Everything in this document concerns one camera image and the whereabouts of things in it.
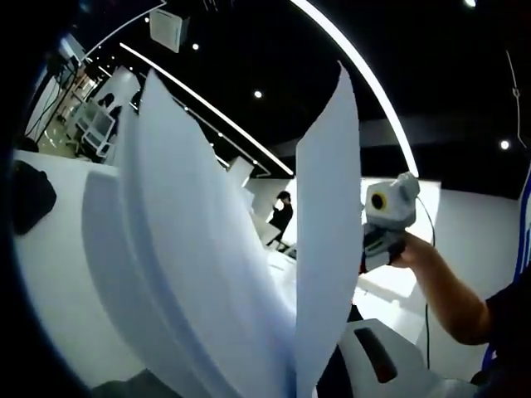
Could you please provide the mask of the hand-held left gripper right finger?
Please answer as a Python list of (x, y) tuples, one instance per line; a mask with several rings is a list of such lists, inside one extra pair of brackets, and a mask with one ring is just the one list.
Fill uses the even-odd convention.
[(317, 383), (318, 397), (427, 397), (441, 381), (420, 350), (355, 305)]

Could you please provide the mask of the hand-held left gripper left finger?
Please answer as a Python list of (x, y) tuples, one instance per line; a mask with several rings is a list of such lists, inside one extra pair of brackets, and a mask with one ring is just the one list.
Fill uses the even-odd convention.
[(143, 370), (127, 381), (107, 381), (90, 391), (98, 398), (181, 398), (152, 372)]

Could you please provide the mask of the person's right hand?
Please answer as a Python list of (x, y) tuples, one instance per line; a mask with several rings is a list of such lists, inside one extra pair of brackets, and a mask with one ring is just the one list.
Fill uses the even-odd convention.
[(395, 268), (416, 269), (429, 262), (433, 247), (425, 240), (409, 233), (403, 234), (404, 250), (390, 265)]

